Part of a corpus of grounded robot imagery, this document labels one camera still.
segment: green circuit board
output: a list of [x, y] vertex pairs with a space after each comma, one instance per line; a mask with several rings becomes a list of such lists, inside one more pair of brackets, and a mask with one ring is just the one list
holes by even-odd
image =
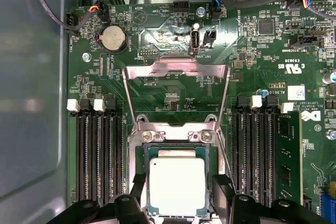
[[[313, 5], [336, 14], [335, 1], [316, 1]], [[202, 18], [195, 14], [199, 7], [206, 10]], [[81, 17], [87, 9], [79, 7], [72, 12]], [[289, 10], [286, 3], [251, 9], [222, 8], [219, 19], [212, 18], [210, 3], [190, 3], [187, 12], [175, 12], [173, 4], [114, 6], [110, 7], [110, 17], [110, 24], [119, 25], [127, 34], [126, 49], [112, 54], [97, 43], [97, 32], [104, 24], [93, 15], [80, 30], [80, 36], [70, 37], [68, 98], [90, 101], [104, 95], [115, 98], [123, 149], [119, 156], [121, 164], [117, 164], [121, 169], [119, 193], [128, 191], [128, 179], [132, 179], [127, 172], [127, 137], [131, 133], [132, 120], [122, 69], [151, 65], [162, 56], [191, 56], [202, 65], [231, 68], [222, 118], [227, 146], [231, 145], [232, 107], [238, 95], [250, 98], [258, 90], [267, 90], [279, 99], [279, 104], [294, 104], [293, 110], [300, 112], [293, 116], [297, 119], [297, 131], [300, 131], [296, 137], [300, 139], [296, 139], [297, 149], [288, 154], [292, 158], [288, 165], [300, 165], [301, 169], [298, 173], [292, 170], [285, 175], [285, 180], [299, 183], [301, 188], [291, 192], [290, 197], [280, 193], [278, 196], [292, 198], [301, 204], [309, 199], [309, 207], [321, 214], [320, 197], [329, 193], [330, 183], [336, 180], [336, 140], [326, 137], [327, 131], [336, 129], [336, 108], [325, 107], [333, 96], [322, 82], [322, 77], [335, 68], [335, 21], [324, 20], [304, 9]], [[194, 23], [201, 26], [201, 44], [208, 30], [216, 31], [216, 39], [211, 48], [200, 47], [191, 54], [190, 31]], [[312, 31], [322, 31], [322, 44], [291, 47], [299, 35]], [[89, 62], [83, 61], [84, 53], [90, 53]], [[180, 72], [170, 72], [164, 78], [130, 81], [136, 116], [145, 114], [151, 122], [168, 122], [175, 126], [203, 122], [207, 115], [217, 114], [223, 88], [222, 79], [191, 78]], [[75, 117], [69, 119], [70, 204], [76, 201], [78, 126], [76, 128]]]

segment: blue connector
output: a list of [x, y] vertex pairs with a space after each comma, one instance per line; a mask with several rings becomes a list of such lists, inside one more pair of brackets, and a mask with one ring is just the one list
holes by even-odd
[[321, 215], [324, 219], [336, 224], [336, 200], [331, 199], [329, 194], [321, 195]]

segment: barcode sticker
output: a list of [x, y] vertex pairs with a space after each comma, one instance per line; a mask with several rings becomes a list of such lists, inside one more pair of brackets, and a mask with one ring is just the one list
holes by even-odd
[[288, 86], [287, 99], [288, 101], [304, 101], [306, 99], [305, 85]]

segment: screw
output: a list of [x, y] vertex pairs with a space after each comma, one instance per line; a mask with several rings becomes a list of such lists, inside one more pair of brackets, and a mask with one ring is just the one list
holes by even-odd
[[328, 130], [327, 138], [330, 140], [336, 140], [336, 130]]
[[142, 133], [142, 138], [145, 142], [150, 142], [152, 140], [152, 133], [150, 131], [144, 131]]
[[283, 200], [279, 201], [279, 205], [282, 207], [289, 207], [289, 203]]
[[239, 199], [242, 201], [248, 201], [248, 197], [245, 195], [240, 195]]
[[209, 131], [203, 131], [201, 133], [201, 139], [203, 142], [210, 142], [212, 139], [212, 135]]
[[206, 10], [204, 7], [199, 7], [196, 9], [196, 15], [199, 17], [199, 18], [203, 18], [206, 14]]
[[89, 54], [88, 52], [85, 52], [82, 55], [82, 60], [85, 61], [85, 62], [90, 62], [90, 60], [91, 60], [91, 54]]

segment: yellow wire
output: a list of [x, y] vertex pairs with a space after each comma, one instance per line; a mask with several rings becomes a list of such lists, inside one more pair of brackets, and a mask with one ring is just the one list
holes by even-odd
[[303, 2], [303, 6], [304, 6], [304, 8], [307, 9], [308, 7], [307, 7], [306, 0], [302, 0], [302, 2]]
[[97, 5], [92, 5], [92, 6], [89, 8], [89, 12], [91, 12], [93, 9], [99, 10], [99, 7], [98, 7]]

